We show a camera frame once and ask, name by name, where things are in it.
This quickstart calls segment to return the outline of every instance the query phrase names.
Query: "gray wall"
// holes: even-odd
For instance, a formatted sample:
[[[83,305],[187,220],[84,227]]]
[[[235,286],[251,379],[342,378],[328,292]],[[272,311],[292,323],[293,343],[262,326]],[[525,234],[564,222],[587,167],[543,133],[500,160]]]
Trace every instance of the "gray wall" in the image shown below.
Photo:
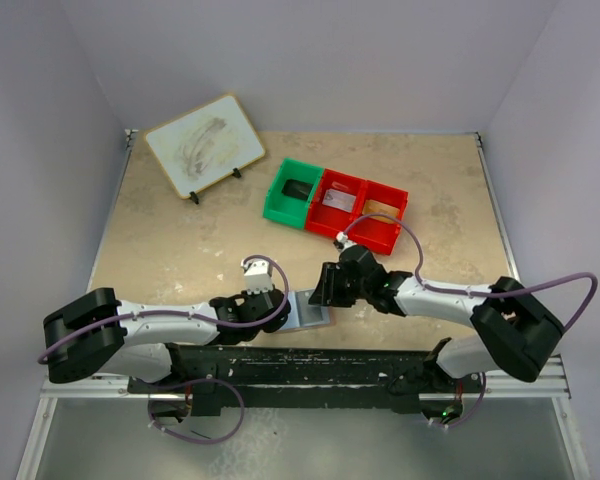
[[[0,1],[0,479],[37,405],[42,318],[85,291],[123,148],[59,2]]]
[[[63,0],[126,126],[226,91],[273,130],[486,127],[557,0]]]
[[[485,139],[526,283],[582,269],[600,277],[600,0],[556,7]],[[585,288],[564,288],[549,301],[566,317]],[[600,290],[563,352],[600,479]]]

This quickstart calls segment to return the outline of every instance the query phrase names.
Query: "red tray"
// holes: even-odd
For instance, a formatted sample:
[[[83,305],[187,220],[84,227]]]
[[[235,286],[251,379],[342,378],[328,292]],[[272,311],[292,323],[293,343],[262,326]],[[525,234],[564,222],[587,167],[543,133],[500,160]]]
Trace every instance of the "red tray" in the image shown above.
[[[329,189],[355,195],[352,211],[345,212],[324,205],[324,196]],[[376,200],[396,207],[399,211],[398,218],[402,219],[408,196],[409,194],[404,190],[325,169],[311,201],[305,229],[335,238],[338,232],[362,215],[367,200]],[[399,225],[384,223],[373,218],[363,220],[349,232],[351,240],[385,255],[391,254],[398,235],[400,235]]]

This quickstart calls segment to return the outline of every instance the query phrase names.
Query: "beige table surface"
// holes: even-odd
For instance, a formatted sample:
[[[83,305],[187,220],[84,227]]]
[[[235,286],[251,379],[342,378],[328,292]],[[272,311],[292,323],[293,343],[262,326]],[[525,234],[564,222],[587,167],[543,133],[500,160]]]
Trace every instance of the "beige table surface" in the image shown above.
[[[138,135],[103,239],[92,288],[147,304],[193,304],[244,288],[240,261],[252,253],[277,260],[291,288],[314,288],[322,262],[336,261],[331,241],[262,217],[265,195],[285,157],[409,192],[404,219],[425,251],[432,280],[488,283],[507,262],[471,135],[261,132],[267,155],[201,194],[180,199]],[[412,271],[416,249],[402,233],[387,270]],[[430,349],[471,330],[446,321],[377,313],[365,302],[333,309],[335,325],[260,334],[253,345]]]

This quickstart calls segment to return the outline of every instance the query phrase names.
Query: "green tray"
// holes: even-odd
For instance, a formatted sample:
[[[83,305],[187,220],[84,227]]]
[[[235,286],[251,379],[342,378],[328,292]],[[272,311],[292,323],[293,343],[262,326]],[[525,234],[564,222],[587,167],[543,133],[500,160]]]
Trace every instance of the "green tray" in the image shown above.
[[[296,228],[304,228],[311,199],[316,193],[324,168],[285,158],[273,180],[264,202],[263,216],[275,222],[284,223]],[[311,183],[313,188],[307,200],[289,197],[282,193],[287,180],[300,180]]]

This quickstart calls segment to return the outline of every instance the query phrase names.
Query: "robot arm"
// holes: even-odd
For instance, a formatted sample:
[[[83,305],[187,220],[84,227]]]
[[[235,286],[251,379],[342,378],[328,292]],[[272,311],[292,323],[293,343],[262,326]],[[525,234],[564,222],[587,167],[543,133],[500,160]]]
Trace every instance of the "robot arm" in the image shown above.
[[[99,288],[57,310],[43,322],[49,379],[68,383],[96,373],[113,373],[153,383],[173,373],[179,363],[172,342],[236,345],[253,340],[260,331],[277,331],[287,320],[288,302],[261,326],[246,325],[272,316],[284,300],[273,285],[270,263],[250,261],[243,269],[246,290],[197,305],[119,301],[113,289]],[[117,321],[90,328],[106,319]],[[79,329],[88,332],[71,339]]]
[[[457,379],[474,372],[502,369],[525,382],[536,380],[564,334],[562,323],[533,295],[507,299],[478,296],[523,288],[501,277],[493,285],[453,285],[424,281],[402,271],[387,272],[362,245],[340,234],[337,263],[326,262],[309,303],[351,307],[364,299],[376,310],[399,316],[426,316],[474,328],[478,335],[445,339],[437,348],[437,366]],[[436,293],[424,284],[466,291]]]

